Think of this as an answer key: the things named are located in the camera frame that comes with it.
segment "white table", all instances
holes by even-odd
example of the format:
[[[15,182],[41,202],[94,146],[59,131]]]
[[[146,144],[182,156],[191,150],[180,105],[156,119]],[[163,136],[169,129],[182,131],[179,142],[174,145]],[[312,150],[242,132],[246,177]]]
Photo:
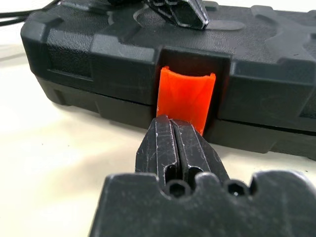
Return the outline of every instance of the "white table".
[[[8,10],[16,9],[14,2]],[[297,8],[289,1],[284,7],[268,0],[219,1],[304,11],[312,2],[302,0]],[[0,9],[7,10],[2,3]],[[146,131],[51,103],[29,69],[20,28],[0,28],[0,236],[85,237],[104,178],[134,171]],[[213,147],[232,178],[249,183],[253,172],[291,169],[316,185],[316,162],[309,159]]]

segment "black cable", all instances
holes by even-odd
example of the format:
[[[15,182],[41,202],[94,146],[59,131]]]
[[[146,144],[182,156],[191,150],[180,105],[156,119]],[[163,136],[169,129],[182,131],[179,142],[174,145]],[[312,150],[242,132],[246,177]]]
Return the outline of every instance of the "black cable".
[[[56,4],[58,4],[60,1],[61,0],[54,0],[41,9],[35,9],[35,10],[30,10],[30,11],[16,11],[16,12],[0,13],[0,19],[1,18],[17,17],[16,19],[12,19],[12,20],[0,21],[0,26],[8,26],[8,25],[23,22],[31,13],[33,13],[35,11],[40,11],[40,10],[48,10],[52,6],[55,6]]]

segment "orange plastic clip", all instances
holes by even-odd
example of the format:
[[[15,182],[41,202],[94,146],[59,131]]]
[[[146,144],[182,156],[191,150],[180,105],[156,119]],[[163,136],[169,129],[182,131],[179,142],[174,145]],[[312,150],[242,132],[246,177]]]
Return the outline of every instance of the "orange plastic clip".
[[[166,66],[160,73],[157,116],[167,115],[191,123],[202,135],[216,76],[192,77],[174,73]]]

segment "tool case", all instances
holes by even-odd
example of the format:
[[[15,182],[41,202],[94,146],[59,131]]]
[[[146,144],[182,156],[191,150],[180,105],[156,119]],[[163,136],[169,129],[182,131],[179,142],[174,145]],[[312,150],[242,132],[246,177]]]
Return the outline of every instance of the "tool case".
[[[64,0],[32,14],[21,36],[32,72],[57,104],[148,128],[163,67],[214,73],[208,142],[316,160],[316,11],[203,3],[210,22],[196,30],[141,2]]]

